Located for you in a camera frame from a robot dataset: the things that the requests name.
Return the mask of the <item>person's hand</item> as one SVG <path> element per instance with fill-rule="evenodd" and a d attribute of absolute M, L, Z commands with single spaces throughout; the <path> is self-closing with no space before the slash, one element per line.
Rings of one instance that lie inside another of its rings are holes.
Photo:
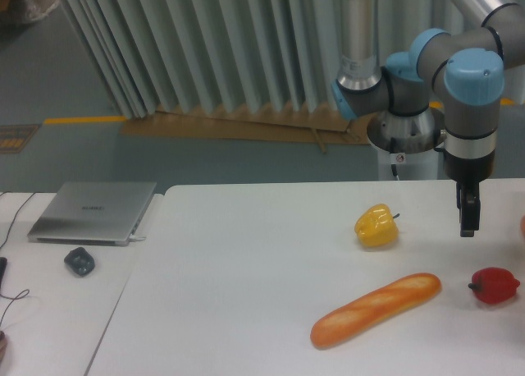
<path fill-rule="evenodd" d="M 7 351 L 7 336 L 3 331 L 0 332 L 0 361 L 3 361 L 3 358 Z"/>

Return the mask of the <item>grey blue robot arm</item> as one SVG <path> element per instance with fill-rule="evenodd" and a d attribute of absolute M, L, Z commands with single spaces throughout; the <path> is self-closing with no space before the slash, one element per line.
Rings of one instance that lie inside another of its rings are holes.
<path fill-rule="evenodd" d="M 406 52 L 378 61 L 378 0 L 340 0 L 342 55 L 332 93 L 348 119 L 386 115 L 377 145 L 407 153 L 414 139 L 395 136 L 394 118 L 428 131 L 416 136 L 444 157 L 456 184 L 460 234 L 479 228 L 479 185 L 492 172 L 504 73 L 524 63 L 524 10 L 515 0 L 451 0 L 474 30 L 423 31 Z"/>

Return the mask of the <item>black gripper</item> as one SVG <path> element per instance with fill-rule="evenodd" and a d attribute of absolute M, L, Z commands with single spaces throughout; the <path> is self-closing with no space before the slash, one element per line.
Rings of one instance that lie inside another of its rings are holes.
<path fill-rule="evenodd" d="M 445 152 L 445 174 L 457 182 L 456 203 L 459 210 L 461 237 L 474 237 L 475 232 L 479 230 L 480 195 L 478 183 L 492 174 L 493 167 L 493 152 L 475 159 L 459 158 Z"/>

